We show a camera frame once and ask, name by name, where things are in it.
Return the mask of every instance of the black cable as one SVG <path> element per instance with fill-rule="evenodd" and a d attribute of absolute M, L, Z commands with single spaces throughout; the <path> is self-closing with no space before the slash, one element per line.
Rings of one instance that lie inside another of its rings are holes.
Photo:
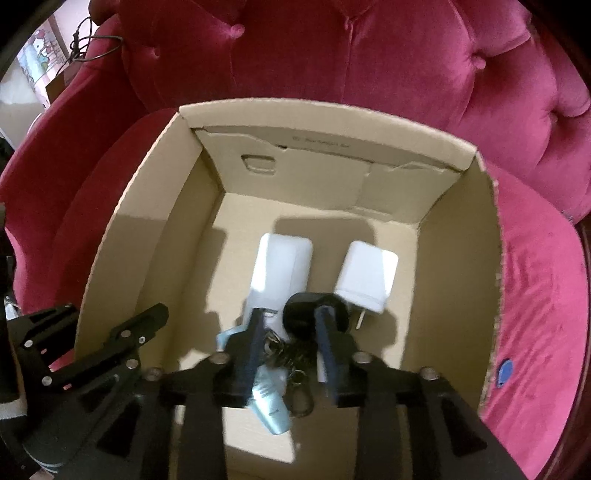
<path fill-rule="evenodd" d="M 92 58 L 87 59 L 86 58 L 86 52 L 84 52 L 84 55 L 82 57 L 78 57 L 78 58 L 74 58 L 73 61 L 93 61 L 96 59 L 101 59 L 102 57 L 107 56 L 109 53 L 113 53 L 114 51 L 117 51 L 121 48 L 121 46 L 123 45 L 123 37 L 120 37 L 118 35 L 90 35 L 88 37 L 82 37 L 80 40 L 89 40 L 89 43 L 87 44 L 87 46 L 90 44 L 90 40 L 94 40 L 96 38 L 110 38 L 111 40 L 118 40 L 119 43 L 113 47 L 112 49 L 101 53 L 100 55 L 94 56 Z"/>
<path fill-rule="evenodd" d="M 89 33 L 85 37 L 80 37 L 80 27 L 87 20 L 90 20 Z M 100 55 L 94 56 L 91 59 L 87 59 L 86 52 L 88 51 L 88 47 L 90 46 L 90 42 L 92 40 L 94 40 L 95 38 L 107 38 L 107 39 L 111 39 L 111 40 L 118 40 L 119 43 L 114 48 L 112 48 L 106 52 L 103 52 Z M 84 40 L 88 40 L 88 42 L 86 44 L 80 46 L 80 42 L 82 42 Z M 87 62 L 87 61 L 101 59 L 102 57 L 105 57 L 108 54 L 113 53 L 116 50 L 119 50 L 119 48 L 121 48 L 122 45 L 123 45 L 123 37 L 120 37 L 118 35 L 93 35 L 92 34 L 92 19 L 90 18 L 90 16 L 88 16 L 78 24 L 78 27 L 76 27 L 76 31 L 74 32 L 73 39 L 70 42 L 70 56 L 61 65 L 61 67 L 59 68 L 59 70 L 56 73 L 56 77 L 61 73 L 62 69 L 65 66 L 71 64 L 73 61 Z"/>

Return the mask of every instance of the white rectangular object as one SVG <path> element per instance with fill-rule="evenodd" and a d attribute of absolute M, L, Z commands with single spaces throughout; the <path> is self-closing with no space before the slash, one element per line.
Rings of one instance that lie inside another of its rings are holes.
<path fill-rule="evenodd" d="M 289 340 L 283 327 L 283 307 L 293 294 L 306 290 L 311 261 L 310 239 L 277 233 L 263 235 L 256 253 L 242 324 L 248 324 L 252 309 L 267 309 L 265 327 Z"/>
<path fill-rule="evenodd" d="M 392 291 L 398 255 L 365 242 L 352 242 L 335 293 L 374 313 L 382 313 Z"/>

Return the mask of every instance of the velvet cushion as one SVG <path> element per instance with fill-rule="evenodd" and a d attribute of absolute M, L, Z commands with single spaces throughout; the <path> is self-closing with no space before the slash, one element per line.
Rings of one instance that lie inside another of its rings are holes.
<path fill-rule="evenodd" d="M 348 103 L 475 143 L 575 220 L 591 209 L 589 93 L 517 0 L 121 0 L 150 110 L 235 97 Z"/>
<path fill-rule="evenodd" d="M 534 479 L 556 447 L 579 385 L 587 268 L 577 232 L 548 201 L 495 165 L 489 172 L 498 181 L 504 253 L 495 373 L 506 359 L 514 373 L 491 388 L 482 418 Z"/>

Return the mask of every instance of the chair armrest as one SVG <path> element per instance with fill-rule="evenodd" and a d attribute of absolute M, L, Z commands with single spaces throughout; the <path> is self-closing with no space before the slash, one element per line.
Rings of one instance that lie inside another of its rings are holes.
<path fill-rule="evenodd" d="M 107 20 L 99 34 L 120 34 L 119 18 Z M 93 40 L 87 57 L 115 45 L 115 40 Z M 51 244 L 80 186 L 146 113 L 117 50 L 82 66 L 11 158 L 0 177 L 0 202 L 6 204 L 6 230 L 17 258 L 14 290 L 23 312 L 44 305 L 27 291 L 35 291 L 30 287 L 47 274 Z"/>
<path fill-rule="evenodd" d="M 585 264 L 587 285 L 591 279 L 591 214 L 577 225 Z M 591 289 L 589 306 L 591 309 Z M 587 330 L 587 351 L 581 370 L 579 389 L 564 432 L 539 480 L 583 480 L 591 473 L 591 329 Z"/>

